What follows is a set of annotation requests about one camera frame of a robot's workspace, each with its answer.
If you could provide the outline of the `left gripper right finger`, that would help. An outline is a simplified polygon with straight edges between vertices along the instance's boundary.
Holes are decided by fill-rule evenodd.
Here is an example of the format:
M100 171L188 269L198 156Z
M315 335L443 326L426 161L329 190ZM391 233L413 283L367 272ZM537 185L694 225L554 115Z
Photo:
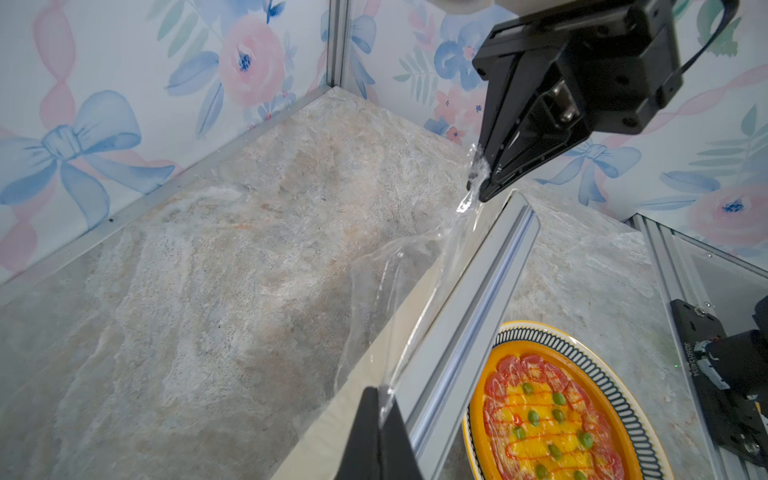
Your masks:
M379 464L382 480L423 479L397 403L380 427Z

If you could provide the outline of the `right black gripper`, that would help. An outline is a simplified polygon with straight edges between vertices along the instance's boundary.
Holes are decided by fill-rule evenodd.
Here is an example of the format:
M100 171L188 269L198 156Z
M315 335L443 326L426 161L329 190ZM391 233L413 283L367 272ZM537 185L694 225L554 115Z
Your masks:
M672 1L575 1L494 26L472 64L487 83L487 202L587 140L638 135L683 84Z

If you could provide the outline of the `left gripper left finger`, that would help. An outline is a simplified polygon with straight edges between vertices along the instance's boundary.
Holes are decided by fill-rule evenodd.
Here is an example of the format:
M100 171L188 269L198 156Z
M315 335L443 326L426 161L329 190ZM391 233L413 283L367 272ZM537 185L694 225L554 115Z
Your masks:
M378 414L378 389L366 387L362 392L335 480L380 478Z

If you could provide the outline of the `cream plastic wrap dispenser box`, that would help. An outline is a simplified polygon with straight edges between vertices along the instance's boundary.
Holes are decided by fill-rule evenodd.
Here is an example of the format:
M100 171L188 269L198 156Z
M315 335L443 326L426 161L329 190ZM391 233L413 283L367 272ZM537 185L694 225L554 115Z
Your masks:
M395 392L423 479L445 462L539 231L519 191L486 203L500 214ZM277 470L280 479L334 479L363 390L340 390Z

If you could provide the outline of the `yellow plate with food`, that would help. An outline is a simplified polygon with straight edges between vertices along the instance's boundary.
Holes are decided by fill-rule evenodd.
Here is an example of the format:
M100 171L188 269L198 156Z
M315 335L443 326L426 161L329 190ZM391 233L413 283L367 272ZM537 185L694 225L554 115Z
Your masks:
M670 479L646 415L585 345L504 323L462 419L476 479Z

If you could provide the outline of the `clear plastic wrap sheet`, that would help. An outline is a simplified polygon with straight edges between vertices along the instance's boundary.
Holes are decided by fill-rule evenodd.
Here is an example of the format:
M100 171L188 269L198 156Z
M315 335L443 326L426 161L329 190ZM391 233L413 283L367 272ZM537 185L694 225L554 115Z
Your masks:
M500 214L480 199L491 176L483 148L473 145L467 159L466 186L436 227L392 240L352 264L351 324L335 387L372 388L377 424L389 415L406 366Z

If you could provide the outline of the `aluminium front rail frame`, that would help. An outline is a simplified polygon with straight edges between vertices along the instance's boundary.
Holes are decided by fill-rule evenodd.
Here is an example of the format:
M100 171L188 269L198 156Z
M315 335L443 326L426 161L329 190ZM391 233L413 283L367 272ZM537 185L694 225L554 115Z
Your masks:
M767 476L767 272L641 214L719 479Z

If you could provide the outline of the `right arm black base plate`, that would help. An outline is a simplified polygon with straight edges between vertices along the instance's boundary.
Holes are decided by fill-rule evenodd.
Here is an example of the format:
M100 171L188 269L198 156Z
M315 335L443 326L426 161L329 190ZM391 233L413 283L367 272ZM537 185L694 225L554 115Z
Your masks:
M728 335L720 320L689 304L670 302L707 430L714 443L767 466L767 300L755 305L755 329Z

